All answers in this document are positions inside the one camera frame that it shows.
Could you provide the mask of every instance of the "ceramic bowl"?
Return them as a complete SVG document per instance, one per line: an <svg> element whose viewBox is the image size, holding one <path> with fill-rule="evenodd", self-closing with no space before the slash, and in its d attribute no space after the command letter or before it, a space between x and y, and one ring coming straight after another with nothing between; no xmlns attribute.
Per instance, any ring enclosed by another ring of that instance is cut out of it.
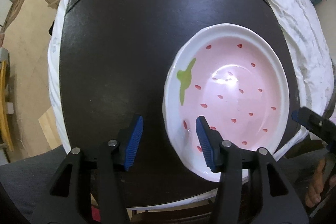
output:
<svg viewBox="0 0 336 224"><path fill-rule="evenodd" d="M194 35L177 53L164 87L169 140L183 164L210 181L219 181L220 173L205 164L196 135L198 116L205 116L224 140L273 154L288 112L288 84L277 55L259 35L233 24Z"/></svg>

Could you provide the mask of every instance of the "white tablecloth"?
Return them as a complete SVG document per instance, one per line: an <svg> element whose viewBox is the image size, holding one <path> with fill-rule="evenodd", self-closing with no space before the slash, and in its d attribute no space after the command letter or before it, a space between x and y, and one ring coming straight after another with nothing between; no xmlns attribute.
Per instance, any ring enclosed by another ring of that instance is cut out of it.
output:
<svg viewBox="0 0 336 224"><path fill-rule="evenodd" d="M66 152L71 148L60 101L59 52L68 1L60 1L48 50L50 100L56 116L58 133ZM268 2L283 30L292 57L301 105L322 114L331 97L334 79L329 50L315 9L310 0L268 0ZM305 138L307 133L301 128L274 154L276 160Z"/></svg>

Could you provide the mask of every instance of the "finger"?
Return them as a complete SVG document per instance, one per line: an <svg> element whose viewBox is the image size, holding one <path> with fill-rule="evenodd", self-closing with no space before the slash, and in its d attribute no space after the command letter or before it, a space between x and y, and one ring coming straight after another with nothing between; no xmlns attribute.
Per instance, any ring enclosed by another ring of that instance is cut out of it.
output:
<svg viewBox="0 0 336 224"><path fill-rule="evenodd" d="M334 187L336 185L336 175L333 175L329 180L330 187Z"/></svg>
<svg viewBox="0 0 336 224"><path fill-rule="evenodd" d="M326 159L323 158L322 160L319 161L319 164L317 165L317 167L315 169L315 173L316 172L322 172L325 164L326 164Z"/></svg>
<svg viewBox="0 0 336 224"><path fill-rule="evenodd" d="M308 194L305 196L305 203L309 208L313 208L315 206L315 204L310 200Z"/></svg>
<svg viewBox="0 0 336 224"><path fill-rule="evenodd" d="M315 192L317 194L321 194L324 188L322 172L318 172L314 174L312 184L315 189Z"/></svg>
<svg viewBox="0 0 336 224"><path fill-rule="evenodd" d="M312 184L309 185L307 194L314 205L320 202L321 196L315 192Z"/></svg>

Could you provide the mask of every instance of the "pink plate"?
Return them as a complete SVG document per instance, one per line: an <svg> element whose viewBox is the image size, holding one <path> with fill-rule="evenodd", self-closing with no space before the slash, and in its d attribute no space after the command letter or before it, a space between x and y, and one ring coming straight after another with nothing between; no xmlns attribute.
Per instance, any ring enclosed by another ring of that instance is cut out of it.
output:
<svg viewBox="0 0 336 224"><path fill-rule="evenodd" d="M288 84L278 57L241 26L225 23L199 31L180 49L167 76L163 114L169 140L184 165L210 181L219 181L220 174L205 164L198 116L240 148L274 153L288 111Z"/></svg>

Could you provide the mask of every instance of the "table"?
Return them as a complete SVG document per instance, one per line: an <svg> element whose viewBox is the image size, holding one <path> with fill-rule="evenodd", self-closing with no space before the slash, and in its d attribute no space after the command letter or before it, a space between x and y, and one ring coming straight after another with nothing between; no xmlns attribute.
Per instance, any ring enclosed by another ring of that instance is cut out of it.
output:
<svg viewBox="0 0 336 224"><path fill-rule="evenodd" d="M163 86L177 51L219 23L250 28L283 64L290 113L300 107L291 57L267 0L70 0L60 49L60 93L70 144L84 152L144 117L134 166L119 174L127 207L164 204L216 188L186 169L162 117ZM297 132L288 120L278 148Z"/></svg>

